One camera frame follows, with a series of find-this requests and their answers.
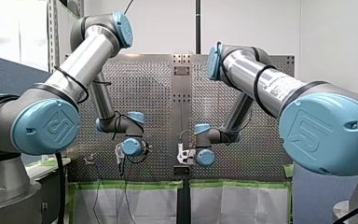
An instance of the green tape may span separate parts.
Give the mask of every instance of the green tape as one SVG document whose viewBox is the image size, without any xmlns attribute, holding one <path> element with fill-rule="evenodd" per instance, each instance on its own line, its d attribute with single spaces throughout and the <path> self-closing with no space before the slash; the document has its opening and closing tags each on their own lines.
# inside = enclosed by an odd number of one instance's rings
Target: green tape
<svg viewBox="0 0 358 224">
<path fill-rule="evenodd" d="M 57 166 L 57 161 L 56 160 L 50 160 L 50 161 L 43 161 L 42 162 L 43 166 Z"/>
<path fill-rule="evenodd" d="M 30 162 L 30 163 L 26 164 L 25 167 L 31 167 L 31 166 L 35 166 L 37 164 L 39 164 L 39 161 L 34 161 L 34 162 Z"/>
<path fill-rule="evenodd" d="M 293 174 L 295 173 L 295 166 L 293 164 L 285 164 L 283 166 L 284 174 L 286 178 L 292 178 Z"/>
<path fill-rule="evenodd" d="M 69 224 L 74 223 L 74 210 L 75 210 L 75 185 L 69 184 Z"/>
<path fill-rule="evenodd" d="M 260 182 L 251 180 L 190 180 L 191 188 L 219 188 L 223 186 L 256 188 L 256 189 L 288 189 L 290 182 Z"/>
<path fill-rule="evenodd" d="M 70 183 L 75 190 L 97 189 L 99 181 Z M 100 189 L 124 189 L 124 180 L 103 180 Z M 135 182 L 127 181 L 127 189 L 180 189 L 182 181 Z"/>
</svg>

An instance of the logo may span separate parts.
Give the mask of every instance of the logo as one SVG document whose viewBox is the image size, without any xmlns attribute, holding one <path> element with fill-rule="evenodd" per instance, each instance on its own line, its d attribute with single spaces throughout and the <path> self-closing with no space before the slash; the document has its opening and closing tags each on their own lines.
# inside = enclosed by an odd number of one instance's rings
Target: logo
<svg viewBox="0 0 358 224">
<path fill-rule="evenodd" d="M 60 110 L 43 127 L 43 131 L 54 142 L 61 144 L 74 129 L 75 124 Z"/>
<path fill-rule="evenodd" d="M 332 126 L 305 111 L 298 111 L 287 140 L 298 149 L 314 152 L 333 132 Z"/>
</svg>

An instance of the light blue cover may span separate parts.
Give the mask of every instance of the light blue cover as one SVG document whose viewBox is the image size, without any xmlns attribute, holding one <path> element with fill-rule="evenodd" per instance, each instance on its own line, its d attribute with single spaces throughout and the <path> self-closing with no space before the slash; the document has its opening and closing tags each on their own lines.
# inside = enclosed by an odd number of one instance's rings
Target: light blue cover
<svg viewBox="0 0 358 224">
<path fill-rule="evenodd" d="M 210 80 L 220 80 L 221 45 L 211 47 L 207 62 L 207 75 Z"/>
<path fill-rule="evenodd" d="M 114 12 L 113 19 L 117 30 L 118 37 L 120 37 L 123 48 L 127 49 L 132 46 L 133 35 L 129 19 L 122 12 Z"/>
<path fill-rule="evenodd" d="M 123 153 L 126 156 L 138 156 L 142 152 L 141 143 L 135 138 L 127 138 L 123 142 Z"/>
<path fill-rule="evenodd" d="M 142 124 L 145 123 L 145 115 L 144 115 L 144 113 L 131 111 L 131 112 L 127 113 L 127 116 L 130 117 L 131 119 L 137 121 L 137 122 L 142 123 Z"/>
<path fill-rule="evenodd" d="M 197 154 L 197 164 L 201 166 L 211 166 L 214 164 L 214 153 L 208 149 L 205 148 Z"/>
<path fill-rule="evenodd" d="M 25 108 L 11 127 L 13 146 L 29 155 L 65 150 L 76 138 L 79 116 L 62 99 L 46 99 Z"/>
<path fill-rule="evenodd" d="M 287 106 L 279 122 L 283 146 L 304 168 L 322 175 L 358 175 L 358 101 L 314 93 Z"/>
<path fill-rule="evenodd" d="M 209 123 L 196 124 L 194 126 L 194 134 L 204 133 L 212 128 Z"/>
</svg>

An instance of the black stand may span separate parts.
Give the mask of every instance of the black stand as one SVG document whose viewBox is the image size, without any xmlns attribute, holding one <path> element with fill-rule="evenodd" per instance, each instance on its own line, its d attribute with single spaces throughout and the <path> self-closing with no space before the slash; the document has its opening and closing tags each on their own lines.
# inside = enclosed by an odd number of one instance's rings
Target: black stand
<svg viewBox="0 0 358 224">
<path fill-rule="evenodd" d="M 201 0 L 196 0 L 196 54 L 201 54 Z"/>
<path fill-rule="evenodd" d="M 175 180 L 182 180 L 183 186 L 178 189 L 176 205 L 176 224 L 191 224 L 190 166 L 175 165 Z"/>
</svg>

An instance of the pegboard wall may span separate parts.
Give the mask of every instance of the pegboard wall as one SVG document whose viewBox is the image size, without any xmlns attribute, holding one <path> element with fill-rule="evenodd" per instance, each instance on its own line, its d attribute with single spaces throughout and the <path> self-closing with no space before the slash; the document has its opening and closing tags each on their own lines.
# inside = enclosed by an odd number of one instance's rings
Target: pegboard wall
<svg viewBox="0 0 358 224">
<path fill-rule="evenodd" d="M 172 180 L 177 164 L 179 132 L 209 122 L 220 127 L 237 91 L 206 76 L 206 55 L 118 55 L 103 67 L 115 110 L 121 113 L 140 111 L 145 114 L 145 140 L 152 147 L 140 164 L 126 163 L 128 179 L 139 181 Z M 293 75 L 294 57 L 272 56 L 284 73 Z M 121 179 L 117 168 L 115 146 L 124 139 L 117 134 L 98 133 L 97 113 L 91 101 L 79 107 L 80 129 L 70 165 L 70 181 Z M 278 136 L 277 120 L 269 118 L 255 105 L 252 120 L 242 139 L 231 146 L 214 145 L 216 163 L 209 168 L 196 165 L 194 178 L 234 178 L 262 181 L 284 180 L 283 165 L 291 163 Z M 194 139 L 184 137 L 185 146 Z M 84 158 L 95 155 L 95 164 Z"/>
</svg>

